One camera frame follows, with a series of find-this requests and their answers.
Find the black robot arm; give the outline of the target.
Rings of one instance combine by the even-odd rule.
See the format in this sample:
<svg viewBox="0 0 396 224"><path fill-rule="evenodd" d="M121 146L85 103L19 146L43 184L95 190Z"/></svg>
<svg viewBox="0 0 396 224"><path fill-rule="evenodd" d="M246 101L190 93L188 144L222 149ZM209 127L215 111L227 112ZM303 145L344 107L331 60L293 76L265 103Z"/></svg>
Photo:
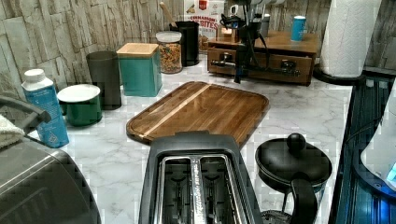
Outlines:
<svg viewBox="0 0 396 224"><path fill-rule="evenodd" d="M266 5L280 5L285 0L234 0L243 9L244 18L233 15L226 17L221 15L220 23L226 29L238 32L241 42L237 45L235 59L232 62L231 56L225 54L219 61L212 60L211 65L218 67L232 67L235 69L234 82L240 83L242 77L246 77L249 72L271 72L280 73L285 76L297 77L300 71L293 68L294 63L285 61L280 68L270 66L270 52L267 48L264 37L261 34L262 20ZM254 47L255 41L260 39L265 49L265 66L260 66L256 58Z"/></svg>

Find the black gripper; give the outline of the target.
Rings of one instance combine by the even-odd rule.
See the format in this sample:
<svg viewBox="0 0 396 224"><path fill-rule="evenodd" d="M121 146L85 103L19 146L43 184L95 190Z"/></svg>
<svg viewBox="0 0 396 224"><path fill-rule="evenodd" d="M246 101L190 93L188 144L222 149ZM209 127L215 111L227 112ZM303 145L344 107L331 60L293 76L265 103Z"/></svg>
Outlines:
<svg viewBox="0 0 396 224"><path fill-rule="evenodd" d="M246 77L249 71L268 72L282 74L283 76L298 77L301 73L295 69L285 68L262 68L255 56L255 40L261 36L261 24L259 22L250 22L239 29L241 43L236 49L235 63L212 60L211 65L220 67L235 67L234 82L240 84L242 77Z"/></svg>

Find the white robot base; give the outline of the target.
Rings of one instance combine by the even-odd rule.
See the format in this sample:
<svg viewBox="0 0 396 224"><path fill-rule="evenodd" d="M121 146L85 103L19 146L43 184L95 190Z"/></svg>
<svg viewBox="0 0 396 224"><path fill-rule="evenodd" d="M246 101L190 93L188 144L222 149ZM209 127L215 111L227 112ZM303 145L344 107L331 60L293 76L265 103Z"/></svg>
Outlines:
<svg viewBox="0 0 396 224"><path fill-rule="evenodd" d="M374 136L354 160L354 168L361 179L373 190L395 199L396 162L396 90L391 92Z"/></svg>

